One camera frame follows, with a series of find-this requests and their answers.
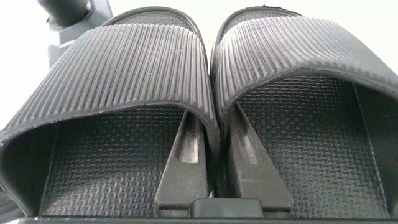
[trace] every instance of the ribbed texture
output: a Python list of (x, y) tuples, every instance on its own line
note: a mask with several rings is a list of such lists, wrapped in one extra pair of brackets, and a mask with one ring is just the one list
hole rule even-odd
[(215, 97), (222, 123), (245, 92), (282, 75), (309, 68), (397, 95), (398, 76), (362, 42), (330, 21), (273, 17), (240, 23), (217, 46)]
[(202, 120), (216, 153), (219, 131), (203, 53), (196, 35), (181, 27), (124, 24), (88, 31), (0, 132), (0, 142), (46, 123), (170, 104)]

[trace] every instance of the black pole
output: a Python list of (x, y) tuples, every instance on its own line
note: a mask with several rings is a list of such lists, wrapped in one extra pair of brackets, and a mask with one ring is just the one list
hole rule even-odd
[(37, 0), (51, 19), (63, 26), (73, 25), (89, 12), (88, 0)]

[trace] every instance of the white background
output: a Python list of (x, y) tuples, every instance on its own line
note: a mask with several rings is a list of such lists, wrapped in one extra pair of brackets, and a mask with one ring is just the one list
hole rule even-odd
[[(14, 116), (48, 72), (47, 14), (36, 0), (1, 3), (0, 129)], [(252, 6), (280, 6), (308, 17), (335, 21), (348, 29), (398, 73), (398, 1), (127, 1), (111, 0), (113, 14), (145, 6), (167, 6), (188, 14), (198, 25), (210, 55), (223, 21)]]

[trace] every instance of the pair of sandals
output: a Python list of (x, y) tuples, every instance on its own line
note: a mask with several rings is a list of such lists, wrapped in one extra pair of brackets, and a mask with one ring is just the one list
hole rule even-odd
[(208, 70), (174, 9), (88, 31), (0, 132), (3, 189), (28, 217), (189, 217), (209, 196), (270, 217), (396, 217), (398, 77), (357, 38), (243, 9)]

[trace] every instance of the black slide sandal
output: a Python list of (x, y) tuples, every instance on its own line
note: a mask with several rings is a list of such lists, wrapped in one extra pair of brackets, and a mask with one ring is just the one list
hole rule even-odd
[[(242, 22), (215, 48), (211, 79), (232, 195), (260, 199), (266, 215), (396, 218), (391, 69), (339, 25), (306, 17)], [(262, 170), (275, 168), (293, 201)]]
[(219, 136), (193, 32), (103, 26), (1, 131), (0, 181), (28, 217), (186, 217), (208, 197), (205, 148), (217, 158)]

